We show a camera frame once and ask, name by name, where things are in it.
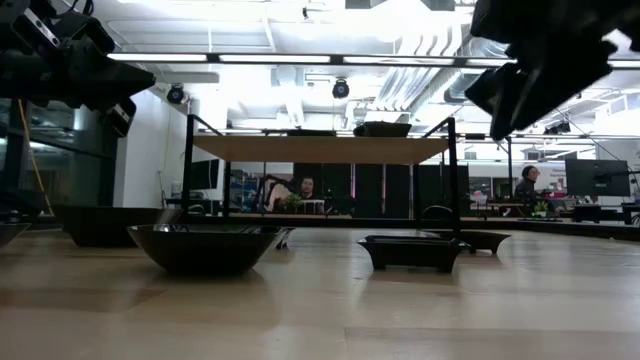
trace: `glass wall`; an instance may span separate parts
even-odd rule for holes
[[[60,102],[22,105],[29,139],[18,102],[0,100],[6,133],[0,139],[3,188],[44,190],[53,206],[111,206],[117,146],[113,130],[84,107],[72,109]]]
[[[22,188],[33,191],[40,191],[40,185],[32,156],[35,156],[35,164],[51,204],[100,204],[102,163],[108,160],[32,141]]]

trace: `fluorescent light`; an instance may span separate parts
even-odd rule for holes
[[[392,64],[392,65],[430,65],[452,66],[453,58],[414,57],[414,56],[345,56],[345,64]]]
[[[331,61],[330,56],[325,55],[220,55],[220,61],[223,63],[313,63],[328,64]]]
[[[222,134],[261,134],[262,130],[258,129],[218,129]]]
[[[640,70],[640,60],[609,59],[609,65],[616,70]]]
[[[152,63],[193,63],[207,62],[206,54],[145,54],[145,53],[114,53],[109,58],[126,62],[152,62]]]
[[[466,66],[479,67],[479,68],[498,68],[507,63],[513,63],[515,60],[511,59],[468,59]]]

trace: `potted plant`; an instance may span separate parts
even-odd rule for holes
[[[540,217],[546,217],[548,208],[549,205],[546,202],[539,202],[533,207],[533,213]]]
[[[295,214],[298,208],[302,206],[302,198],[298,195],[289,195],[282,201],[282,206],[286,213]]]

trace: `security camera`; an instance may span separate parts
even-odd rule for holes
[[[349,96],[349,85],[347,85],[346,79],[336,80],[336,84],[333,85],[333,97],[335,99],[344,99]]]
[[[181,105],[189,101],[189,94],[184,91],[183,84],[172,84],[167,92],[167,101],[174,105]]]

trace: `white wall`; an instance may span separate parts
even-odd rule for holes
[[[118,140],[113,206],[162,207],[182,181],[186,117],[150,91],[132,97],[138,107],[129,134]]]

